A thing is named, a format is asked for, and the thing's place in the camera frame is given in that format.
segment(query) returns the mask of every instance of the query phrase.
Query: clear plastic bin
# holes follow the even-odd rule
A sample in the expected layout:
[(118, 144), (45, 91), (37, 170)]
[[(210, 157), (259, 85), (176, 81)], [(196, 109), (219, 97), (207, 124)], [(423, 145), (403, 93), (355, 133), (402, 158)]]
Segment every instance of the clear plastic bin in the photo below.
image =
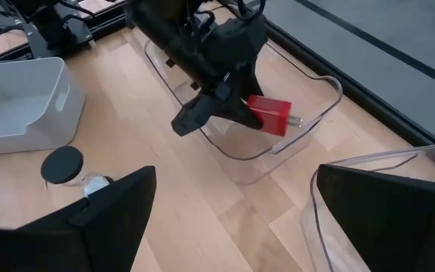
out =
[[(329, 164), (435, 182), (435, 146), (378, 153)], [(301, 214), (301, 225), (315, 271), (369, 272), (326, 207), (316, 186), (316, 172), (310, 189), (311, 196)]]
[[(168, 57), (160, 48), (147, 42), (145, 54), (181, 105), (197, 95), (199, 90), (191, 88), (192, 79), (178, 66), (167, 65)], [(305, 69), (271, 42), (258, 56), (256, 75), (265, 96), (292, 102), (291, 116), (302, 121), (302, 126), (289, 126), (285, 137), (214, 116), (200, 129), (210, 143), (214, 157), (232, 181), (238, 184), (256, 182), (304, 149), (312, 131), (340, 102), (343, 92), (336, 79), (310, 76)]]

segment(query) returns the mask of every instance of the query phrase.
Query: black stand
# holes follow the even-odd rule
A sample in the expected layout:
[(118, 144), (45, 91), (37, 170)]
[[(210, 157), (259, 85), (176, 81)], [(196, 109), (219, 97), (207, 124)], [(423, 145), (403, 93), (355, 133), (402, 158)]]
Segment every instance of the black stand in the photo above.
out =
[[(69, 19), (67, 22), (63, 22), (61, 18), (68, 15), (78, 16), (78, 11), (72, 8), (65, 7), (61, 4), (56, 4), (54, 6), (54, 11), (49, 11), (48, 14), (52, 17), (59, 17), (59, 21), (52, 19), (51, 23), (54, 23), (55, 27), (39, 27), (38, 23), (33, 22), (36, 26), (32, 24), (24, 24), (23, 28), (28, 37), (29, 46), (34, 58), (40, 57), (66, 57), (77, 51), (87, 47), (89, 42), (93, 39), (90, 29), (82, 22), (77, 19)], [(58, 43), (51, 44), (48, 40), (51, 37), (55, 37), (56, 34), (62, 38)]]

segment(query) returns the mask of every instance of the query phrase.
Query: red power adapter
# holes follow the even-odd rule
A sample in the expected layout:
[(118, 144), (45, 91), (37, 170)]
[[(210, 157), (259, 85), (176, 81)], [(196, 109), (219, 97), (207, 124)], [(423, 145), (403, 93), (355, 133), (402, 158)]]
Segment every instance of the red power adapter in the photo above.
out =
[(263, 123), (261, 131), (285, 136), (292, 103), (251, 95), (248, 99), (248, 108)]

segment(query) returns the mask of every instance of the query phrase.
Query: glass jar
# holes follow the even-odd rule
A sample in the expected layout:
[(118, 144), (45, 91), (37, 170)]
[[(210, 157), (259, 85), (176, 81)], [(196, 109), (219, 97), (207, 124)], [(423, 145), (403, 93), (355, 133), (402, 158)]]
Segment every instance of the glass jar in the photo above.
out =
[(51, 152), (42, 164), (41, 174), (46, 182), (68, 187), (80, 187), (88, 197), (113, 182), (112, 178), (96, 172), (85, 172), (83, 154), (75, 147), (60, 147)]

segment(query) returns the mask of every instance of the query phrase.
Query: light wood floor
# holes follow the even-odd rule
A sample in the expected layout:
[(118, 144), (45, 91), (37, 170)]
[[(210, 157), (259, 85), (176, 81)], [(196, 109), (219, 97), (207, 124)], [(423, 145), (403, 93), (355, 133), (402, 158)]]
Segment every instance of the light wood floor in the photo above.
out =
[[(157, 169), (153, 213), (133, 271), (312, 271), (299, 220), (313, 171), (409, 145), (345, 98), (308, 148), (258, 183), (237, 186), (199, 133), (180, 138), (172, 131), (178, 107), (143, 55), (145, 39), (124, 29), (66, 60), (87, 95), (71, 143), (85, 154), (85, 168), (116, 178), (144, 165)], [(270, 64), (270, 72), (282, 65)], [(299, 82), (296, 88), (313, 85)], [(0, 227), (18, 227), (79, 198), (73, 189), (45, 188), (39, 166), (49, 152), (0, 155)]]

